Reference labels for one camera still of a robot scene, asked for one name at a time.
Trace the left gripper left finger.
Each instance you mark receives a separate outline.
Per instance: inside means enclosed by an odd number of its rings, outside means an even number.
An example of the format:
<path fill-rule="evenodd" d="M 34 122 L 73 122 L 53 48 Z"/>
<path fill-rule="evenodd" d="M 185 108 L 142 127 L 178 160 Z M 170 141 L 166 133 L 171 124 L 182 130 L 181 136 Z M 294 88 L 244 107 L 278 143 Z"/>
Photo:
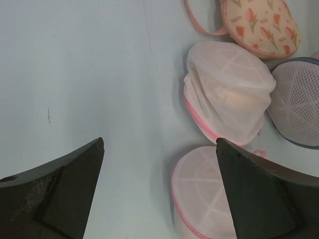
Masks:
<path fill-rule="evenodd" d="M 104 157 L 102 138 L 0 181 L 2 239 L 82 239 Z"/>

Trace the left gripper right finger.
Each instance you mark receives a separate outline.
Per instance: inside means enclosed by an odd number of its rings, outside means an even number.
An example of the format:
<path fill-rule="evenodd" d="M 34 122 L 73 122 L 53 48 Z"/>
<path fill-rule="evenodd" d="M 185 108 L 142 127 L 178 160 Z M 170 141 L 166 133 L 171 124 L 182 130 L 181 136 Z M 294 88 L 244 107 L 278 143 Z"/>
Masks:
<path fill-rule="evenodd" d="M 216 155 L 239 239 L 317 239 L 319 179 L 224 138 Z"/>

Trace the grey trimmed mesh laundry bag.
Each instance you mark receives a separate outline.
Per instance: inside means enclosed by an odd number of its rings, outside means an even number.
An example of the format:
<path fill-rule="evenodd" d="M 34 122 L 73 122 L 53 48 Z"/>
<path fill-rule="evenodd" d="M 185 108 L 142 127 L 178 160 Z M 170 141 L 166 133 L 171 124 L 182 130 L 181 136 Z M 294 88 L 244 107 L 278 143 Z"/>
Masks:
<path fill-rule="evenodd" d="M 319 53 L 285 60 L 271 69 L 276 86 L 267 113 L 279 134 L 310 149 L 319 147 Z"/>

